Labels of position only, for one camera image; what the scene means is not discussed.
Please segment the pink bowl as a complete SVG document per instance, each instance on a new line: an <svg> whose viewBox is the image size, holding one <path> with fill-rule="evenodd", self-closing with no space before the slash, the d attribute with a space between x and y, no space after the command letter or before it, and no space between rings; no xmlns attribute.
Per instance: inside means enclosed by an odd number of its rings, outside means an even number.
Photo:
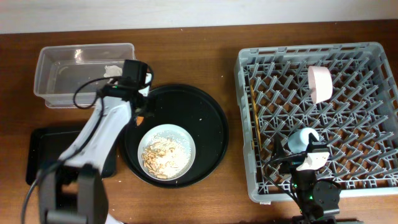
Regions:
<svg viewBox="0 0 398 224"><path fill-rule="evenodd" d="M313 104L329 100L333 93L331 73L326 67L309 66L308 86Z"/></svg>

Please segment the orange carrot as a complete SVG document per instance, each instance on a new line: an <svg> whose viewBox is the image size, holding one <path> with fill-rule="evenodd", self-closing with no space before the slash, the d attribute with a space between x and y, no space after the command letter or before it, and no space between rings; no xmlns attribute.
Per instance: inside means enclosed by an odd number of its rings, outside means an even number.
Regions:
<svg viewBox="0 0 398 224"><path fill-rule="evenodd" d="M143 122L143 120L144 120L144 117L143 117L143 116L138 116L138 117L136 118L136 125L137 125L137 126L140 126L141 123Z"/></svg>

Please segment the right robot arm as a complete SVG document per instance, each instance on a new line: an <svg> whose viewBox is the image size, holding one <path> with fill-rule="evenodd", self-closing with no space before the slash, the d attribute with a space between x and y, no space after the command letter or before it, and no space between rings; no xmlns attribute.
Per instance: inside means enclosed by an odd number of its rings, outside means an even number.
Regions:
<svg viewBox="0 0 398 224"><path fill-rule="evenodd" d="M274 138L271 164L279 166L281 174L291 175L291 196L300 209L300 215L292 217L292 223L336 223L340 212L341 185L331 179L319 179L317 171L326 165L330 156L327 145L310 133L304 151L287 155L281 140Z"/></svg>

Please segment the white tissue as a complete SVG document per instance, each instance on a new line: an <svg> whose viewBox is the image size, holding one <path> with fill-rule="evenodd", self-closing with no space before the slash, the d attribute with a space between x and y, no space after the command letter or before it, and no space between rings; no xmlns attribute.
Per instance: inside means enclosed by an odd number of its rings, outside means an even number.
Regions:
<svg viewBox="0 0 398 224"><path fill-rule="evenodd" d="M112 77L120 77L123 72L122 68L116 65L106 65L104 69L105 73L103 76L109 78L109 83L113 81Z"/></svg>

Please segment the rice and food scraps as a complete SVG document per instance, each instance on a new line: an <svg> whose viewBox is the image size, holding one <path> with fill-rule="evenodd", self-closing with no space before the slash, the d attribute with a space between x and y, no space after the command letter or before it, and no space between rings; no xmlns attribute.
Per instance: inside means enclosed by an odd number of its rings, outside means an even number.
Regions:
<svg viewBox="0 0 398 224"><path fill-rule="evenodd" d="M156 137L141 153L144 170L160 180L173 179L188 167L191 150L180 142Z"/></svg>

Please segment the grey plate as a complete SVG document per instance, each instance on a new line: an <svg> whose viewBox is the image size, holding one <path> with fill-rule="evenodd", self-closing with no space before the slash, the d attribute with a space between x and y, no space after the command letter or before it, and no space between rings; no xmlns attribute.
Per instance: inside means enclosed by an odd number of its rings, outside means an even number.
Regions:
<svg viewBox="0 0 398 224"><path fill-rule="evenodd" d="M169 180L176 180L176 179L182 177L184 174L186 174L189 171L189 169L192 167L193 162L195 160L196 145L195 145L193 138L188 133L188 131L186 131L185 129L181 128L180 126L177 126L174 124L161 124L161 125L158 125L152 129L150 129L148 132L145 133L145 135L142 137L142 139L139 143L139 146L137 148L138 162L139 162L141 169L147 175L149 175L149 177L151 177L155 180L159 180L159 181L168 181L168 180L156 179L155 177L150 175L148 173L148 171L144 170L144 165L143 165L143 162L141 159L141 153L143 152L144 148L147 145L149 145L156 137L164 137L164 138L174 139L174 140L180 142L181 144L183 144L185 147L190 148L192 155L191 155L191 160L188 164L188 167L183 171L182 174L180 174L179 176L177 176L173 179L169 179Z"/></svg>

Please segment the blue cup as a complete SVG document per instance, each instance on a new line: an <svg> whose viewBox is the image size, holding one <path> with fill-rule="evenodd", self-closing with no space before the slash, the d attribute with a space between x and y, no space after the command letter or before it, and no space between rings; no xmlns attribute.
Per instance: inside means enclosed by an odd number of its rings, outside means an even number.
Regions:
<svg viewBox="0 0 398 224"><path fill-rule="evenodd" d="M303 128L294 132L287 141L288 147L292 153L306 151L309 144L309 134L313 134L319 140L319 134L313 128Z"/></svg>

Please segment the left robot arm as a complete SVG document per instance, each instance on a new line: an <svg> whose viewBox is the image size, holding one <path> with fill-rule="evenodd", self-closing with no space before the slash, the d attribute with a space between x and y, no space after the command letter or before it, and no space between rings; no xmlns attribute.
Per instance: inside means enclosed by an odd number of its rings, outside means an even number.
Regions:
<svg viewBox="0 0 398 224"><path fill-rule="evenodd" d="M124 127L143 116L149 84L118 82L98 90L95 110L78 137L50 167L37 174L41 223L117 223L101 178Z"/></svg>

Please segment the wooden chopstick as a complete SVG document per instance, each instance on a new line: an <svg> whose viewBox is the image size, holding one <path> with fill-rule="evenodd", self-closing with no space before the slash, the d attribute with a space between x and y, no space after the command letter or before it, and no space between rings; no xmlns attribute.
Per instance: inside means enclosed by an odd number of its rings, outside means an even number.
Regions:
<svg viewBox="0 0 398 224"><path fill-rule="evenodd" d="M261 151L262 150L262 144L261 144L262 141L261 141L261 134L260 134L260 130L259 130L259 119L258 119L258 115L257 115L257 104L256 104L255 97L254 97L253 84L250 84L249 87L250 87L250 92L251 92L251 101L252 101L252 107L253 107L257 144L258 144L259 151Z"/></svg>

